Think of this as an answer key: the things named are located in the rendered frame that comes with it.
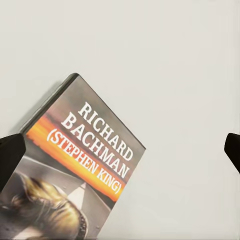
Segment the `hardback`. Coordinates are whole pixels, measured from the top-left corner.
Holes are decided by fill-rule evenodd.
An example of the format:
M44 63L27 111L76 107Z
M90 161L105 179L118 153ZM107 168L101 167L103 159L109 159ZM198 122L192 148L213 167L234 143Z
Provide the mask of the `hardback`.
M18 130L0 240L96 240L146 147L78 73Z

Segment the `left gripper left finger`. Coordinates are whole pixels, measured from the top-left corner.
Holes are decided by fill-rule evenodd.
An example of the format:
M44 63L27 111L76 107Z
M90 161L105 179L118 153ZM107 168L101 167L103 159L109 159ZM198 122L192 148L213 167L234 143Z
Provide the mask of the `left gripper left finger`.
M25 152L25 140L21 133L0 138L0 193Z

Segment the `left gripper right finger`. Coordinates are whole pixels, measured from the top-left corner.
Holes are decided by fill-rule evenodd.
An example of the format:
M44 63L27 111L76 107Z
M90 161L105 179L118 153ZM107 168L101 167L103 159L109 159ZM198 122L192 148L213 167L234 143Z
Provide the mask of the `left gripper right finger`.
M224 151L240 173L240 135L228 133Z

